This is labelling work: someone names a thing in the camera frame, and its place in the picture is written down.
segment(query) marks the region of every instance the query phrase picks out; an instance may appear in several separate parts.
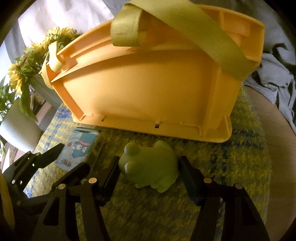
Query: woven placemat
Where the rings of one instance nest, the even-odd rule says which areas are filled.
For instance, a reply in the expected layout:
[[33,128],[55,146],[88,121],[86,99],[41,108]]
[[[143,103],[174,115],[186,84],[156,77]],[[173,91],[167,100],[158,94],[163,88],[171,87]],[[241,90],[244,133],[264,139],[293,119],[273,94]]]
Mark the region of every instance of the woven placemat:
[[[152,147],[157,140],[163,140],[174,149],[177,156],[186,155],[204,176],[212,177],[220,184],[242,183],[265,221],[271,161],[260,122],[243,88],[232,111],[231,122],[232,136],[224,143],[93,127],[101,130],[106,139],[96,168],[106,168],[113,156],[122,154],[128,142]],[[35,152],[43,153],[60,142],[66,143],[77,126],[91,127],[74,123],[71,112],[65,105],[61,105]],[[29,197],[46,194],[52,183],[65,173],[53,163],[39,169],[28,183],[25,193]],[[85,240],[79,205],[77,209],[81,240]],[[166,192],[160,194],[151,187],[136,189],[123,175],[119,176],[111,201],[101,208],[106,228],[113,241],[189,240],[198,211],[199,208],[189,200],[180,178]],[[216,239],[221,236],[223,226],[223,207],[220,211]]]

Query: yellow container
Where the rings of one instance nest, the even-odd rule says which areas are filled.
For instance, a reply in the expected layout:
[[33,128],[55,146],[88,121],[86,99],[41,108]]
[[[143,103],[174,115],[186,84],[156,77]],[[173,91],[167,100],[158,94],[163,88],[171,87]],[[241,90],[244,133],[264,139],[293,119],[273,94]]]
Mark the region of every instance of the yellow container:
[[[264,25],[246,15],[199,5],[240,46],[261,61]],[[230,114],[241,81],[225,73],[197,45],[149,15],[139,47],[115,47],[111,21],[57,53],[64,64],[49,82],[75,122],[208,142],[232,132]]]

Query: basket base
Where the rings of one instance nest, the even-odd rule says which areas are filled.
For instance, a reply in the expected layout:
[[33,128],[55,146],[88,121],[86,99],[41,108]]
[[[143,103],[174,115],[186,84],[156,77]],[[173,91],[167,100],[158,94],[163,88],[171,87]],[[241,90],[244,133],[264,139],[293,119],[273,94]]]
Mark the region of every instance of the basket base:
[[73,121],[82,124],[102,126],[126,131],[147,133],[151,135],[176,137],[181,139],[216,142],[227,141],[232,133],[230,117],[223,116],[218,129],[209,129],[205,136],[201,135],[202,126],[190,126],[186,124],[172,125],[166,123],[155,124],[154,122],[135,119],[99,118],[96,116],[85,116],[82,120],[72,115]]

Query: yellow strap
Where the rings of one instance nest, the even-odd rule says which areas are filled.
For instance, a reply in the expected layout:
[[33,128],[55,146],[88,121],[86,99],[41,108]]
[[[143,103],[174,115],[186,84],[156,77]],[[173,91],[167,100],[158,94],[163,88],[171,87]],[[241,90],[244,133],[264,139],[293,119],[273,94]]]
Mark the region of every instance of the yellow strap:
[[187,36],[237,80],[244,81],[258,66],[258,63],[252,63],[245,57],[239,46],[211,17],[189,0],[129,1],[123,12],[120,11],[112,21],[111,38],[117,46],[130,46],[125,45],[125,41],[132,44],[137,40],[135,32],[139,25],[140,11],[134,7],[127,10],[131,6],[150,13]]
[[47,73],[46,60],[47,60],[48,55],[49,55],[48,65],[49,65],[50,69],[55,73],[59,72],[61,70],[61,68],[63,67],[63,64],[57,58],[57,41],[51,43],[48,46],[48,52],[47,52],[45,60],[42,64],[41,71],[39,72],[39,74],[42,76],[46,86],[50,89],[53,89],[53,87],[49,81],[48,73]]
[[7,187],[7,184],[3,178],[1,170],[0,170],[0,195],[1,195],[1,199],[2,199],[3,216],[6,219],[9,226],[12,229],[14,229],[15,228],[15,217],[13,215],[12,203],[11,203],[10,195],[8,192],[8,187]]

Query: screw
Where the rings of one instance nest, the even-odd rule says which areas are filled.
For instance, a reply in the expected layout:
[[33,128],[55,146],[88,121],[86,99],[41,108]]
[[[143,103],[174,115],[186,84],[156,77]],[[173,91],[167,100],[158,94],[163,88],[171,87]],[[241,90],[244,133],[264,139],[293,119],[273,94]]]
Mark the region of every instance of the screw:
[[62,190],[62,189],[64,189],[66,187],[66,185],[64,184],[64,183],[62,183],[62,184],[60,184],[57,188],[59,189],[59,190]]
[[96,183],[97,179],[95,177],[92,177],[89,179],[89,183],[93,184]]
[[204,179],[204,182],[210,184],[212,182],[212,179],[210,179],[209,177],[206,177]]
[[240,184],[240,183],[236,183],[236,184],[235,184],[235,188],[237,188],[237,189],[242,189],[242,184]]

